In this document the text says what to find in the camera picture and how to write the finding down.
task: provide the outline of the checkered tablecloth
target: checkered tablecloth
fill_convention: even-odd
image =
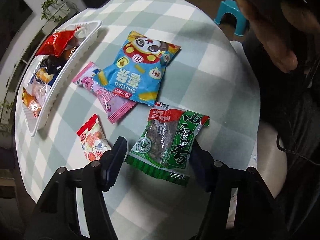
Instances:
[[[210,116],[210,126],[197,136],[201,147],[233,168],[256,165],[253,148],[260,95],[241,44],[231,44],[205,13],[184,0],[112,0],[103,8],[81,12],[66,24],[90,20],[103,21],[98,39],[71,73],[46,126],[34,138],[24,121],[21,94],[18,98],[15,135],[19,166],[26,190],[35,201],[58,167],[71,170],[88,163],[76,131],[94,113],[111,145],[124,136],[131,148],[142,134],[150,107],[138,104],[112,125],[97,98],[71,83],[89,61],[100,68],[112,64],[131,30],[181,46],[166,69],[158,100]],[[80,226],[88,236],[80,191]],[[184,188],[124,163],[115,186],[104,198],[119,239],[179,240],[197,233],[209,195],[192,177]]]

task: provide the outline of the floor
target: floor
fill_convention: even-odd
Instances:
[[[223,0],[186,0],[201,10],[203,10],[211,19],[214,19],[216,13],[218,11],[220,2]],[[231,40],[237,40],[239,42],[245,39],[245,36],[238,37],[234,35],[235,30],[235,19],[232,17],[225,17],[219,27],[222,29],[227,38]],[[26,192],[20,170],[18,167],[18,163],[16,162],[16,168],[12,170],[13,177],[15,178],[16,183],[16,196],[17,196],[17,206],[20,211],[20,216],[24,225],[28,225],[30,221],[30,217],[35,206],[35,202],[31,199],[31,197]]]

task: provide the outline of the person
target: person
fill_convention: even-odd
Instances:
[[[242,45],[260,86],[260,118],[278,131],[284,148],[293,153],[287,153],[287,177],[276,197],[293,237],[320,214],[320,70],[315,71],[320,24],[306,1],[236,3],[250,23]]]

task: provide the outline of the snack bag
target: snack bag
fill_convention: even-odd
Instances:
[[[96,114],[77,131],[77,135],[85,157],[91,162],[99,160],[105,151],[111,150]]]
[[[39,105],[36,98],[30,95],[25,88],[22,90],[22,101],[23,104],[33,112],[34,117],[39,117],[41,105]]]
[[[113,64],[93,79],[123,98],[153,106],[165,67],[179,49],[131,31]]]
[[[36,98],[37,102],[43,106],[45,99],[50,91],[50,86],[47,84],[40,84],[34,78],[32,82],[31,94]]]
[[[108,114],[111,123],[115,123],[121,116],[128,112],[137,103],[107,91],[93,81],[92,77],[101,70],[93,62],[89,64],[74,77],[72,82],[78,86],[83,86],[92,92],[102,104]]]
[[[209,125],[206,115],[156,102],[125,162],[154,178],[186,186],[191,147],[203,125]]]
[[[40,63],[39,68],[35,71],[31,83],[33,84],[36,81],[40,84],[47,84],[51,87],[66,62],[67,61],[65,59],[57,58],[52,55],[44,58]]]
[[[51,34],[41,44],[40,48],[36,52],[36,56],[53,55],[56,57],[60,57],[63,51],[65,50],[68,42],[74,37],[75,32],[78,28],[76,28],[73,31],[59,31]]]

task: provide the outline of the blue object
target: blue object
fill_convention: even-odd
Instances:
[[[214,19],[214,22],[219,25],[222,16],[225,13],[231,13],[234,15],[237,19],[237,24],[236,24],[236,30],[235,30],[235,35],[237,36],[243,36],[244,35],[244,30],[245,26],[247,23],[247,19],[244,18],[242,13],[240,12],[237,4],[233,0],[225,0],[220,3],[220,7],[217,13],[216,18]]]
[[[153,106],[165,68],[179,49],[131,31],[113,64],[93,80],[116,95]]]
[[[214,159],[208,151],[201,149],[197,140],[194,140],[189,163],[193,169],[197,183],[206,192],[211,192],[217,181],[217,174],[214,173]]]

